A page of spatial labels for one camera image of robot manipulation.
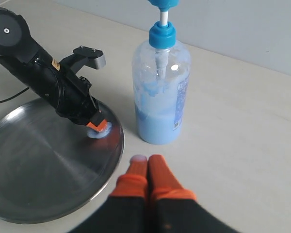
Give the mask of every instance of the bottle label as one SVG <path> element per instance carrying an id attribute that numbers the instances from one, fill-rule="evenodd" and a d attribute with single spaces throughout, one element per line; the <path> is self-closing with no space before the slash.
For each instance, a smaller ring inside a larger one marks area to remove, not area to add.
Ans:
<path id="1" fill-rule="evenodd" d="M 177 96 L 177 104 L 176 104 L 174 130 L 177 129 L 182 122 L 183 108 L 185 104 L 186 90 L 188 89 L 188 84 L 189 84 L 189 76 L 178 84 L 178 96 Z"/>

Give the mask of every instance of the stainless steel plate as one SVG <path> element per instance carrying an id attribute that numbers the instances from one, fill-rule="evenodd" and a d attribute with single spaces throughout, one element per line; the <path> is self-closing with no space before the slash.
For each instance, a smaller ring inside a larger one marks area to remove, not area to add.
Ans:
<path id="1" fill-rule="evenodd" d="M 40 223 L 86 204 L 108 181 L 124 146 L 122 127 L 112 123 L 103 139 L 56 115 L 44 100 L 29 102 L 0 121 L 0 218 Z"/>

